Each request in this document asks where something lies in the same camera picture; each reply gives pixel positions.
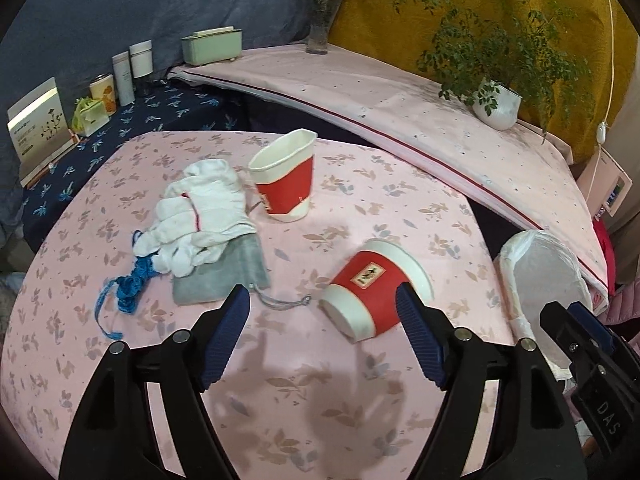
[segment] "white glove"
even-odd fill
[[[229,240],[255,233],[245,212],[236,172],[224,160],[201,160],[169,184],[156,205],[156,220],[136,241],[136,256],[152,257],[154,269],[187,276],[194,266],[217,261]]]

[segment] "red piping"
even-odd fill
[[[307,106],[311,106],[313,108],[316,108],[318,110],[321,110],[324,113],[330,114],[332,116],[335,117],[340,117],[341,119],[345,120],[345,121],[349,121],[350,123],[356,124],[356,126],[359,126],[361,128],[364,128],[366,130],[369,130],[372,133],[378,134],[379,136],[385,137],[385,139],[388,140],[392,140],[393,142],[396,142],[398,144],[401,144],[402,146],[409,148],[410,150],[412,150],[413,152],[419,153],[422,156],[427,157],[428,159],[432,160],[433,162],[435,162],[436,164],[439,164],[441,166],[443,166],[444,168],[447,168],[449,171],[452,171],[453,173],[455,173],[458,176],[461,176],[462,178],[464,178],[466,181],[468,181],[469,183],[473,184],[474,186],[476,186],[477,188],[483,190],[484,192],[488,193],[489,195],[493,196],[495,199],[499,200],[500,202],[502,202],[505,206],[507,206],[509,209],[511,209],[514,213],[517,213],[518,215],[520,215],[522,218],[524,218],[525,220],[527,220],[530,224],[532,224],[533,226],[535,226],[536,229],[542,230],[542,227],[540,225],[538,225],[536,222],[534,222],[531,218],[529,218],[528,216],[526,216],[522,211],[519,211],[518,209],[516,209],[513,205],[511,205],[509,202],[507,202],[505,199],[503,199],[501,196],[495,194],[493,191],[491,191],[490,189],[487,189],[483,186],[480,186],[476,181],[472,180],[471,178],[469,178],[468,176],[466,176],[464,173],[460,173],[458,170],[456,170],[455,168],[450,167],[448,164],[442,162],[441,160],[438,160],[437,158],[432,157],[431,155],[428,155],[427,153],[421,152],[420,150],[418,150],[417,148],[414,148],[411,145],[405,144],[404,142],[402,142],[402,140],[398,140],[393,138],[392,136],[384,133],[384,132],[379,132],[378,130],[375,130],[373,128],[371,128],[370,126],[366,126],[365,124],[359,123],[358,121],[355,121],[351,118],[348,117],[344,117],[340,114],[337,114],[336,112],[332,112],[331,110],[326,110],[325,108],[322,108],[318,105],[315,105],[313,103],[309,103],[307,101],[303,101],[302,99],[299,99],[297,97],[293,97],[290,95],[286,95],[280,92],[276,92],[275,90],[267,90],[266,88],[260,88],[257,86],[253,86],[253,85],[249,85],[247,83],[239,83],[237,81],[229,81],[227,79],[222,79],[221,77],[213,77],[210,75],[204,75],[204,74],[198,74],[198,73],[193,73],[193,72],[189,72],[188,70],[181,70],[181,72],[187,73],[189,75],[193,75],[196,77],[203,77],[205,79],[213,79],[214,81],[221,81],[223,83],[229,83],[229,84],[233,84],[233,85],[239,85],[239,86],[245,86],[247,88],[252,88],[254,90],[259,90],[261,92],[269,92],[271,94],[275,94],[275,95],[279,95],[280,97],[284,97],[285,99],[291,99],[293,101],[297,101],[301,104],[307,105]],[[597,274],[595,272],[593,272],[591,270],[591,268],[584,263],[584,261],[582,261],[580,258],[578,258],[578,261],[580,261],[580,263],[584,266],[585,269],[587,269],[591,275],[598,280],[605,288],[607,288],[607,285],[605,284],[605,282],[603,280],[601,280]]]
[[[180,196],[185,197],[189,203],[191,204],[191,208],[193,209],[193,213],[196,215],[196,231],[200,232],[200,215],[198,215],[198,210],[196,209],[196,206],[193,205],[193,200],[191,200],[191,197],[189,196],[189,193],[182,193]]]

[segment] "white plastic bag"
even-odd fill
[[[578,259],[549,232],[531,230],[505,243],[497,267],[516,339],[535,340],[556,379],[570,378],[570,361],[540,327],[540,311],[551,301],[565,308],[580,301],[593,310]]]

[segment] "blue gripper pad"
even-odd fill
[[[244,287],[232,298],[225,315],[209,339],[204,352],[204,371],[200,379],[204,389],[220,380],[231,357],[244,324],[249,317],[249,291]]]
[[[402,327],[414,349],[414,354],[420,363],[424,376],[443,388],[447,379],[444,370],[444,352],[438,343],[427,322],[420,314],[425,308],[417,299],[416,294],[411,294],[404,286],[396,290],[396,311],[402,323]]]
[[[597,317],[595,317],[587,308],[575,301],[567,309],[574,319],[580,323],[583,329],[585,329],[595,342],[598,343],[600,349],[607,355],[613,354],[614,341],[611,332],[605,327]]]

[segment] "white cable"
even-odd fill
[[[614,52],[613,52],[613,47],[614,47],[614,37],[615,37],[615,31],[613,28],[613,8],[611,6],[611,0],[609,1],[609,17],[611,18],[611,88],[609,90],[609,104],[607,105],[607,113],[604,116],[604,123],[607,123],[607,119],[609,118],[609,110],[611,109],[611,99],[613,97],[613,76],[614,73],[616,71],[616,66],[615,66],[615,58],[614,58]]]
[[[615,38],[615,30],[614,30],[614,25],[613,25],[613,7],[611,5],[611,0],[608,0],[609,2],[609,17],[611,20],[611,86],[609,88],[609,103],[607,104],[607,113],[604,115],[604,121],[602,121],[599,125],[598,125],[598,135],[596,136],[597,140],[598,140],[598,158],[596,159],[596,165],[593,168],[593,174],[591,175],[591,182],[589,184],[589,190],[587,192],[587,197],[585,198],[585,201],[588,202],[589,201],[589,196],[591,195],[591,188],[593,188],[593,181],[596,178],[596,171],[598,170],[598,163],[600,162],[600,155],[601,155],[601,150],[602,150],[602,145],[604,143],[605,140],[605,133],[606,133],[606,129],[607,129],[607,119],[609,119],[609,111],[611,110],[611,101],[613,98],[613,79],[614,79],[614,75],[615,75],[615,71],[616,71],[616,65],[615,65],[615,56],[614,56],[614,38]]]

